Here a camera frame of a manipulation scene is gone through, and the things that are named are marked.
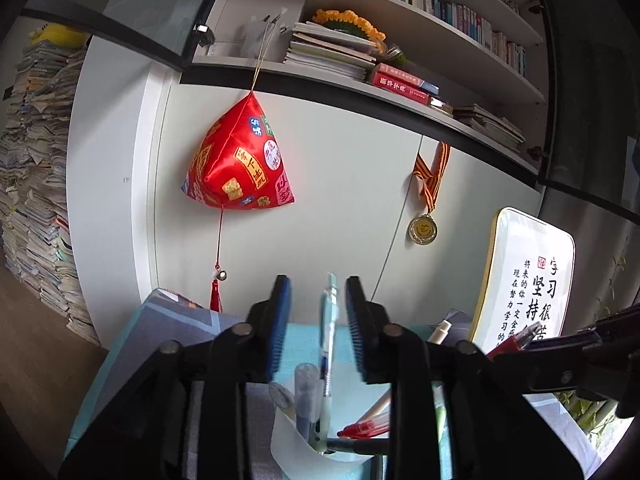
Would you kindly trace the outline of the orange striped medal ribbon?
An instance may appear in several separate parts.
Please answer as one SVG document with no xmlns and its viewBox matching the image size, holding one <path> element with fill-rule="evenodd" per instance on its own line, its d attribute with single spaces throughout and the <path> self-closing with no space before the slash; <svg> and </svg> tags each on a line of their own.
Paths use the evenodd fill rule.
<svg viewBox="0 0 640 480">
<path fill-rule="evenodd" d="M 419 193 L 428 214 L 436 208 L 440 186 L 450 159 L 450 151 L 448 144 L 439 142 L 431 166 L 427 165 L 420 154 L 416 155 L 412 175 L 420 182 Z"/>
</svg>

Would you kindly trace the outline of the translucent plastic pen cup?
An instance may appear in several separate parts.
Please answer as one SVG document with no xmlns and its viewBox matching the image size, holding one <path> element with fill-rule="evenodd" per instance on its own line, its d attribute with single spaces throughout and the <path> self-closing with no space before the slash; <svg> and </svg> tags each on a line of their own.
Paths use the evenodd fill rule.
<svg viewBox="0 0 640 480">
<path fill-rule="evenodd" d="M 356 420 L 387 390 L 367 385 L 352 363 L 333 367 L 332 412 L 329 436 Z M 317 453 L 299 434 L 294 420 L 277 410 L 270 451 L 285 479 L 369 479 L 370 456 Z"/>
</svg>

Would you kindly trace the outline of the blue grey tablecloth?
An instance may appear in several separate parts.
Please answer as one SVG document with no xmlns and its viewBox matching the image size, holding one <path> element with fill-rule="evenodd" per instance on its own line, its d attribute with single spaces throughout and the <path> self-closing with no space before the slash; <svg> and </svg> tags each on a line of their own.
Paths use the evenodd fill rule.
<svg viewBox="0 0 640 480">
<path fill-rule="evenodd" d="M 190 346 L 214 339 L 238 319 L 228 314 L 218 314 L 188 302 L 167 290 L 157 289 L 134 312 L 130 321 L 112 344 L 110 352 L 93 381 L 79 413 L 74 421 L 66 444 L 66 453 L 72 449 L 88 429 L 90 422 L 100 414 L 125 385 L 134 371 L 142 365 L 152 351 L 162 342 L 175 339 Z M 331 422 L 348 424 L 364 411 L 367 402 L 381 394 L 380 385 L 367 386 L 356 371 L 354 352 L 348 329 L 340 326 L 336 332 L 334 374 L 334 408 Z M 549 393 L 533 394 L 528 398 L 532 407 L 568 446 L 577 458 L 586 476 L 591 476 L 602 464 L 596 449 L 570 418 L 561 403 Z M 252 468 L 256 479 L 284 479 L 270 451 L 276 408 L 270 400 L 266 386 L 252 385 L 248 389 L 250 411 L 250 449 Z"/>
</svg>

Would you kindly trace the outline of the white bookshelf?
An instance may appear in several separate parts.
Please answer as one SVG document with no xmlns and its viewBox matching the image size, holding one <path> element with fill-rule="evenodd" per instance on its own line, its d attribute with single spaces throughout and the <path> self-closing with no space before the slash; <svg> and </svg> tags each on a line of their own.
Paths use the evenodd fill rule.
<svg viewBox="0 0 640 480">
<path fill-rule="evenodd" d="M 510 3 L 445 0 L 483 15 L 526 49 L 542 38 Z M 373 42 L 314 24 L 318 9 L 352 10 L 384 32 Z M 207 23 L 215 42 L 198 47 L 183 81 L 258 89 L 384 119 L 449 143 L 527 185 L 539 169 L 526 155 L 532 120 L 546 107 L 536 84 L 433 15 L 401 0 L 216 0 Z M 387 64 L 439 86 L 428 105 L 376 88 L 371 70 Z"/>
</svg>

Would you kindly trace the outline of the yellow flower garland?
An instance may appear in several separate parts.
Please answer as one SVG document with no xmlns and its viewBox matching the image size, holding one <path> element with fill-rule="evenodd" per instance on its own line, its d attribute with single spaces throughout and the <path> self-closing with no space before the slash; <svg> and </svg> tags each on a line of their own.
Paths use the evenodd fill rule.
<svg viewBox="0 0 640 480">
<path fill-rule="evenodd" d="M 352 10 L 318 9 L 314 12 L 311 21 L 314 24 L 373 42 L 384 42 L 386 39 L 384 32 L 376 29 L 366 18 L 362 18 Z"/>
</svg>

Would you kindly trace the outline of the black pen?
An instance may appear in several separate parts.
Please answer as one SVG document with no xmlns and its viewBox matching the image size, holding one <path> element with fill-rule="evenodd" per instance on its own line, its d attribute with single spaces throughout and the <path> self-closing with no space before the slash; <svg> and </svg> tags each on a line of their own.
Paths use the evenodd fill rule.
<svg viewBox="0 0 640 480">
<path fill-rule="evenodd" d="M 385 456 L 390 452 L 390 441 L 387 439 L 340 439 L 314 437 L 311 446 L 319 453 L 347 453 L 363 456 Z"/>
</svg>

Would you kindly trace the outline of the framed calligraphy sign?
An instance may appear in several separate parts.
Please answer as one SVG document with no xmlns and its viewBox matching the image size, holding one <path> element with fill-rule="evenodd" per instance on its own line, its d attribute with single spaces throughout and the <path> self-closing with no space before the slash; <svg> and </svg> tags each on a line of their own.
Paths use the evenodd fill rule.
<svg viewBox="0 0 640 480">
<path fill-rule="evenodd" d="M 487 353 L 535 323 L 537 339 L 560 336 L 570 300 L 575 242 L 569 232 L 512 207 L 491 225 L 469 338 Z"/>
</svg>

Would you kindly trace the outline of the tall stack of papers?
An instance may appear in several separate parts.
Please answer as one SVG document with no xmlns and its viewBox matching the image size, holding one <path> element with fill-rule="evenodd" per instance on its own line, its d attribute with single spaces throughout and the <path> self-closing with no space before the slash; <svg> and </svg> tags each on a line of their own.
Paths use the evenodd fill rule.
<svg viewBox="0 0 640 480">
<path fill-rule="evenodd" d="M 99 337 L 81 289 L 67 206 L 70 116 L 85 41 L 26 47 L 1 130 L 1 229 L 6 267 L 86 341 Z"/>
</svg>

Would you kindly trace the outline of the red books stack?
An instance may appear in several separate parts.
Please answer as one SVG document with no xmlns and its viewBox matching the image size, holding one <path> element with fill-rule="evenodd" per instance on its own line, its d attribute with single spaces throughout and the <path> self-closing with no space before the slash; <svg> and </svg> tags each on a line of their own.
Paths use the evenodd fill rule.
<svg viewBox="0 0 640 480">
<path fill-rule="evenodd" d="M 423 105 L 430 104 L 433 98 L 439 96 L 439 86 L 436 84 L 383 63 L 371 70 L 368 83 Z"/>
</svg>

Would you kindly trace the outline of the clear mint gel pen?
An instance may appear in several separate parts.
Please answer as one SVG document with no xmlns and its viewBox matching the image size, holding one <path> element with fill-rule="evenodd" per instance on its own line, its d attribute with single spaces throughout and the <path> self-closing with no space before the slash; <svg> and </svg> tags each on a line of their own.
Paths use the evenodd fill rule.
<svg viewBox="0 0 640 480">
<path fill-rule="evenodd" d="M 338 307 L 337 277 L 333 273 L 328 274 L 328 284 L 322 292 L 320 301 L 320 382 L 322 385 L 319 400 L 319 418 L 314 424 L 314 436 L 311 438 L 312 447 L 320 454 L 328 449 L 328 438 L 331 421 L 331 375 L 334 360 L 335 334 L 340 308 Z"/>
</svg>

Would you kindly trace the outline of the gold medal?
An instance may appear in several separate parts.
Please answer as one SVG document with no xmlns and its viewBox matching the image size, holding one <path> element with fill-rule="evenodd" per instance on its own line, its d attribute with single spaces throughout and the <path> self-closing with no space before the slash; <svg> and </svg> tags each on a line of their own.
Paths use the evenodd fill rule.
<svg viewBox="0 0 640 480">
<path fill-rule="evenodd" d="M 408 237 L 417 245 L 432 244 L 437 237 L 437 224 L 432 216 L 421 214 L 413 218 L 408 225 Z"/>
</svg>

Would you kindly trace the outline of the red gel pen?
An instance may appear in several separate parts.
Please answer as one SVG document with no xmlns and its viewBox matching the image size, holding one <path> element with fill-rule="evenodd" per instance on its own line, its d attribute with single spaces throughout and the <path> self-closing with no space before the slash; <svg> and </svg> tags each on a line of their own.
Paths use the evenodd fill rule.
<svg viewBox="0 0 640 480">
<path fill-rule="evenodd" d="M 541 322 L 535 322 L 532 325 L 526 326 L 518 333 L 506 338 L 506 340 L 498 344 L 494 350 L 491 350 L 487 355 L 488 359 L 493 360 L 496 356 L 522 351 L 535 339 L 541 329 Z"/>
</svg>

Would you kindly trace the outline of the red pyramid hanging ornament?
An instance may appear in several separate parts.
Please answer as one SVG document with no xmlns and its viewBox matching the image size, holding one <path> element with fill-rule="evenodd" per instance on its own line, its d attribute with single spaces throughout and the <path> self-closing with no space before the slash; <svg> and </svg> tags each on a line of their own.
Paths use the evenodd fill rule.
<svg viewBox="0 0 640 480">
<path fill-rule="evenodd" d="M 182 190 L 201 204 L 229 210 L 295 202 L 279 144 L 253 92 L 209 128 L 192 157 Z"/>
</svg>

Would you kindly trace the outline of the row of upright books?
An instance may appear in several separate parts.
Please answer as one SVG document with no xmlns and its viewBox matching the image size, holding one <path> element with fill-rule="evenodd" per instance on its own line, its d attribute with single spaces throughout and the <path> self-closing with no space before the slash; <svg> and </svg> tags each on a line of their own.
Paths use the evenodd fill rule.
<svg viewBox="0 0 640 480">
<path fill-rule="evenodd" d="M 497 55 L 521 76 L 527 72 L 526 49 L 509 39 L 483 15 L 461 3 L 445 0 L 401 0 L 451 25 Z"/>
</svg>

